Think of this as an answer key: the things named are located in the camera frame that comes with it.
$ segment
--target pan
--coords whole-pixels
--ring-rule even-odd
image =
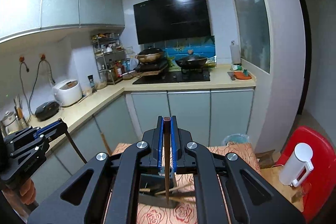
[[[147,48],[136,56],[140,63],[154,62],[163,58],[164,51],[160,48]]]
[[[199,55],[189,55],[176,60],[176,64],[182,69],[200,69],[207,62],[207,57]]]

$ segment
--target frosted glass window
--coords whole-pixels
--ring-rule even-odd
[[[241,57],[269,73],[270,44],[264,0],[235,0]]]

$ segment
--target black range hood panel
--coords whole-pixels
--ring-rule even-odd
[[[134,16],[139,44],[211,36],[206,0],[149,0]]]

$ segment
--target hand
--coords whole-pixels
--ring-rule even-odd
[[[35,201],[36,198],[36,189],[34,182],[31,179],[28,179],[20,188],[20,199],[22,203],[29,205]]]

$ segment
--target orange cutting board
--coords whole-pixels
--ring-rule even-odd
[[[245,76],[243,72],[235,71],[234,75],[239,80],[249,80],[251,79],[251,75]]]

